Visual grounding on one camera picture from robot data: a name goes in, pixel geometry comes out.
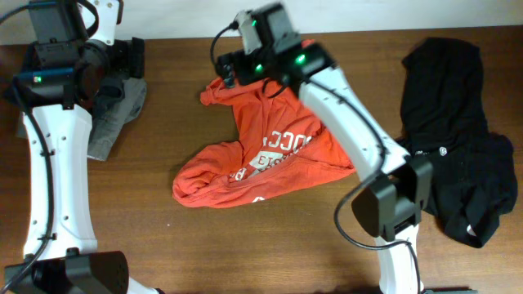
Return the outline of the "red printed t-shirt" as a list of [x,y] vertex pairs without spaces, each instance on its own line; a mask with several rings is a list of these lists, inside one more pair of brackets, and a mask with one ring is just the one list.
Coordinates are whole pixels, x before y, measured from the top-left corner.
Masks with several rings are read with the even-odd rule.
[[239,139],[205,147],[177,173],[172,196],[185,207],[237,207],[356,171],[322,122],[275,81],[228,88],[216,78],[200,101],[230,106]]

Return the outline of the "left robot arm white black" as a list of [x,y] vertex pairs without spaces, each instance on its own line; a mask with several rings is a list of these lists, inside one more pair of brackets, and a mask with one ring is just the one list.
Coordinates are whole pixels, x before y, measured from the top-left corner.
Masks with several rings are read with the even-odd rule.
[[133,43],[114,50],[120,1],[30,1],[36,41],[7,89],[29,142],[31,206],[22,263],[4,269],[15,293],[147,293],[120,251],[99,252],[88,200],[89,107],[111,69],[143,72]]

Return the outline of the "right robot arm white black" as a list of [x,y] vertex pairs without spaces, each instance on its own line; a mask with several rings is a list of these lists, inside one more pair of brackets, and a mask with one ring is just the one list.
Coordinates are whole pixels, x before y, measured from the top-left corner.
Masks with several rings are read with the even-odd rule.
[[270,78],[292,90],[328,128],[360,183],[337,204],[333,220],[349,243],[378,254],[383,293],[425,293],[417,255],[433,168],[392,139],[357,98],[342,69],[319,44],[304,46],[280,2],[239,11],[227,27],[240,51],[213,57],[228,87]]

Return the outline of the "grey folded garment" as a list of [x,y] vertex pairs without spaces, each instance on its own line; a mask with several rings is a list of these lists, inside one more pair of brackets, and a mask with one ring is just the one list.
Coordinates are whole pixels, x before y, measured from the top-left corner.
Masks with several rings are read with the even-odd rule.
[[137,118],[147,95],[143,78],[104,78],[92,106],[92,130],[87,144],[87,157],[106,161],[123,125]]

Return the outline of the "black crumpled garment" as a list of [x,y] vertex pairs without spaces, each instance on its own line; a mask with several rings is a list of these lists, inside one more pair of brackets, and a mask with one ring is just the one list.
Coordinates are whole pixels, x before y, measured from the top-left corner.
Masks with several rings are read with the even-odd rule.
[[426,38],[402,64],[399,142],[433,166],[425,210],[448,237],[482,248],[515,207],[518,186],[512,142],[489,131],[483,110],[481,51],[459,39]]

